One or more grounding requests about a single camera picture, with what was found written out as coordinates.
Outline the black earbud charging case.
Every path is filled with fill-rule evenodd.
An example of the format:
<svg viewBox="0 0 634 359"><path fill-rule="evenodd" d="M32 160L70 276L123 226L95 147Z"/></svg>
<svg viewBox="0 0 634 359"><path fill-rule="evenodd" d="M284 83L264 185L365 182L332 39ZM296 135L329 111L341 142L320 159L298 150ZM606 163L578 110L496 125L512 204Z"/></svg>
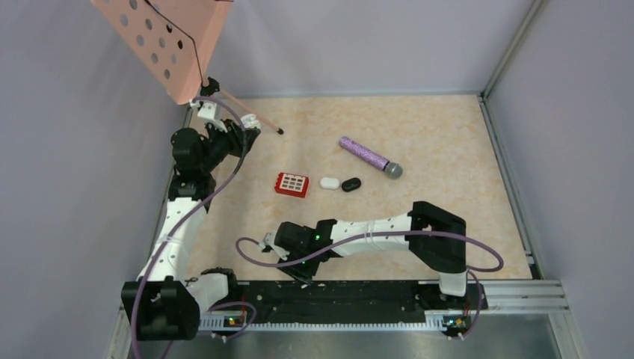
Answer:
<svg viewBox="0 0 634 359"><path fill-rule="evenodd" d="M354 191L357 190L361 187L362 185L362 181L360 178L358 177L352 177L350 179L347 179L345 181L343 181L341 183L341 189L344 192L350 192L350 191Z"/></svg>

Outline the white oval earbud case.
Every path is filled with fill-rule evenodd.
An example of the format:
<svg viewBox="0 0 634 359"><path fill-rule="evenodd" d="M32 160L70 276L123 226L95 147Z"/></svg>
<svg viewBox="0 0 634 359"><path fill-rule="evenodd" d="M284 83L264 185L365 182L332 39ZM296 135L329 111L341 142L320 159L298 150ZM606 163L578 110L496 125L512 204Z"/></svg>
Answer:
<svg viewBox="0 0 634 359"><path fill-rule="evenodd" d="M337 190L340 187L340 181L332 177L323 177L319 180L319 186L327 190Z"/></svg>

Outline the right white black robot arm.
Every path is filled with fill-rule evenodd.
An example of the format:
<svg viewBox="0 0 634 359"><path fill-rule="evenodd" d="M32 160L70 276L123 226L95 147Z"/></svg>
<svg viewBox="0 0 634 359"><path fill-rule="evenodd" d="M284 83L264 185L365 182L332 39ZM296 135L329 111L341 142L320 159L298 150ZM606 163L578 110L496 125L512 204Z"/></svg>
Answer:
<svg viewBox="0 0 634 359"><path fill-rule="evenodd" d="M401 215L374 221L325 219L314 228L285 221L267 233L261 249L279 257L281 271L311 283L321 263L370 251L409 251L439 274L438 297L460 307L467 288L464 219L429 202L417 201Z"/></svg>

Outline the white square earbud case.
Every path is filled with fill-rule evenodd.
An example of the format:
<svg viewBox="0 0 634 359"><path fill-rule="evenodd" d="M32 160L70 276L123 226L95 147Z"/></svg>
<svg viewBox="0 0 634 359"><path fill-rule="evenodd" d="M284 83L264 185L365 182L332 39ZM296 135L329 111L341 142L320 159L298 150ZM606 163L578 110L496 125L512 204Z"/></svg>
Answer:
<svg viewBox="0 0 634 359"><path fill-rule="evenodd" d="M261 123L255 114L242 116L241 122L246 129L261 129Z"/></svg>

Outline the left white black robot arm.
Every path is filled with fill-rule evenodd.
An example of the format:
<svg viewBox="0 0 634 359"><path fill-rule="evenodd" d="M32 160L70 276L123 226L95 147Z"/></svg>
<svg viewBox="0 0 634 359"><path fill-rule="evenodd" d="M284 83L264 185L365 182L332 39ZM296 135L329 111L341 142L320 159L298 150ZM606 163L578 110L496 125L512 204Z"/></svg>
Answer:
<svg viewBox="0 0 634 359"><path fill-rule="evenodd" d="M212 171L228 156L243 161L261 132L254 114L240 123L224 120L224 129L206 124L206 135L183 128L171 139L173 178L163 227L151 257L137 280L123 284L121 299L138 341L191 340L200 317L214 304L237 305L240 290L230 269L211 269L186 279L198 230L209 212L209 196L218 185Z"/></svg>

